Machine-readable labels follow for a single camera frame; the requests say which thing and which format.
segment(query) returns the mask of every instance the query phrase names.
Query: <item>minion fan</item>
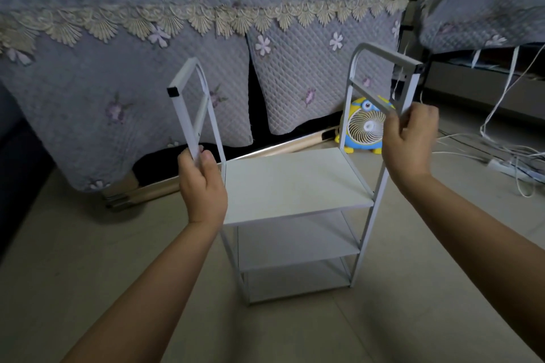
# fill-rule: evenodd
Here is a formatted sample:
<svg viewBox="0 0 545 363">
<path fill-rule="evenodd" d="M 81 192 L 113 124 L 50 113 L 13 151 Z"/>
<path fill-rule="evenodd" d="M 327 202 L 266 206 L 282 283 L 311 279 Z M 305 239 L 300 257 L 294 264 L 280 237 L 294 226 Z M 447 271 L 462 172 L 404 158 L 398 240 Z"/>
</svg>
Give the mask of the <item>minion fan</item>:
<svg viewBox="0 0 545 363">
<path fill-rule="evenodd" d="M 393 108 L 393 105 L 386 99 L 380 96 L 379 98 Z M 355 149 L 370 149 L 375 154 L 382 153 L 385 119 L 386 115 L 366 98 L 353 101 L 348 112 L 344 152 L 351 154 Z M 335 142 L 339 143 L 339 135 L 335 137 Z"/>
</svg>

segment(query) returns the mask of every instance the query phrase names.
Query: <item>fan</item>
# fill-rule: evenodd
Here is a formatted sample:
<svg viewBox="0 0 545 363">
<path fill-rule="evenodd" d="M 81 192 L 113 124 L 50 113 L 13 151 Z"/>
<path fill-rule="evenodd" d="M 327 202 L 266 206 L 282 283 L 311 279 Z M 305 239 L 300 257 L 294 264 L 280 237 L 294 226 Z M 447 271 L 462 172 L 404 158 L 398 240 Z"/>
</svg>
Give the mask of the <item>fan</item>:
<svg viewBox="0 0 545 363">
<path fill-rule="evenodd" d="M 393 105 L 386 99 L 379 98 L 393 108 Z M 375 154 L 382 153 L 382 134 L 385 119 L 386 115 L 366 98 L 353 101 L 348 112 L 344 152 L 351 154 L 355 149 L 370 149 Z M 335 142 L 339 143 L 339 135 L 335 137 Z"/>
</svg>

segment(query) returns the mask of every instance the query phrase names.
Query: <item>fan grille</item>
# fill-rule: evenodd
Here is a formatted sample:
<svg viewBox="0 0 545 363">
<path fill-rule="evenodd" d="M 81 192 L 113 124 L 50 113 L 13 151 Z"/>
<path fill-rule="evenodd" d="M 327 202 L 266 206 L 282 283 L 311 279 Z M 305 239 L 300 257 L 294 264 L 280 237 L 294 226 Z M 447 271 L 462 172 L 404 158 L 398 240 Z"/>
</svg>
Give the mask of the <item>fan grille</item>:
<svg viewBox="0 0 545 363">
<path fill-rule="evenodd" d="M 386 115 L 379 111 L 358 109 L 348 120 L 348 135 L 360 145 L 372 145 L 382 140 Z"/>
</svg>

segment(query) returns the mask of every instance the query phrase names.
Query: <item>white flower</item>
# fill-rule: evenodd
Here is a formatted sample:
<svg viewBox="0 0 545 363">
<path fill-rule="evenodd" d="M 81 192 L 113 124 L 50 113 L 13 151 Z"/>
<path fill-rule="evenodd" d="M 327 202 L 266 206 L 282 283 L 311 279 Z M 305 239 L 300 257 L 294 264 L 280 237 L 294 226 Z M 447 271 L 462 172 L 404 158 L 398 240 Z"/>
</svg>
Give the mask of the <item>white flower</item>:
<svg viewBox="0 0 545 363">
<path fill-rule="evenodd" d="M 255 50 L 257 50 L 261 56 L 265 56 L 266 53 L 269 54 L 271 51 L 271 48 L 269 48 L 269 43 L 271 42 L 269 38 L 263 40 L 263 36 L 259 35 L 257 40 L 259 43 L 255 44 Z"/>
<path fill-rule="evenodd" d="M 32 63 L 32 59 L 30 59 L 27 55 L 13 48 L 8 49 L 7 55 L 11 62 L 17 62 L 17 59 L 19 59 L 19 62 L 21 62 L 25 66 Z"/>
<path fill-rule="evenodd" d="M 399 37 L 399 30 L 401 29 L 401 23 L 399 23 L 398 20 L 396 20 L 393 24 L 392 33 L 393 37 L 396 39 Z"/>
<path fill-rule="evenodd" d="M 168 46 L 168 43 L 165 39 L 170 39 L 170 35 L 167 33 L 164 33 L 163 29 L 161 29 L 159 25 L 157 25 L 157 27 L 155 27 L 154 25 L 151 25 L 151 26 L 152 26 L 152 34 L 148 36 L 148 40 L 151 43 L 155 43 L 159 41 L 160 47 L 166 48 Z"/>
<path fill-rule="evenodd" d="M 335 52 L 337 49 L 342 48 L 341 41 L 343 40 L 343 36 L 339 35 L 337 32 L 333 33 L 333 39 L 329 41 L 329 45 L 333 47 L 333 52 Z"/>
<path fill-rule="evenodd" d="M 492 39 L 486 41 L 485 46 L 501 46 L 508 40 L 500 35 L 494 35 Z"/>
<path fill-rule="evenodd" d="M 93 191 L 98 191 L 109 186 L 110 183 L 105 184 L 102 180 L 91 182 L 91 184 L 89 184 L 89 188 L 91 188 Z"/>
</svg>

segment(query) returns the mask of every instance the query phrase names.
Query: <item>extension cord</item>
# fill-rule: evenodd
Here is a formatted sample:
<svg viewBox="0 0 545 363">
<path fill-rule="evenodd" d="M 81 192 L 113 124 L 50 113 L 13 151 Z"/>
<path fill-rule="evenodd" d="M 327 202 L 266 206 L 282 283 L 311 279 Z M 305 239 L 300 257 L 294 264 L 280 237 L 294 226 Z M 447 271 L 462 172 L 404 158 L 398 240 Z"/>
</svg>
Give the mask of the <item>extension cord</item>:
<svg viewBox="0 0 545 363">
<path fill-rule="evenodd" d="M 515 168 L 514 164 L 512 164 L 511 162 L 501 161 L 493 158 L 490 160 L 486 167 L 493 171 L 503 172 L 504 174 L 507 174 L 513 178 L 518 178 L 521 181 L 526 181 L 530 183 L 533 181 L 539 181 L 541 183 L 545 183 L 545 175 L 539 174 L 536 171 L 532 171 L 526 168 L 524 169 L 524 171 L 521 168 Z"/>
</svg>

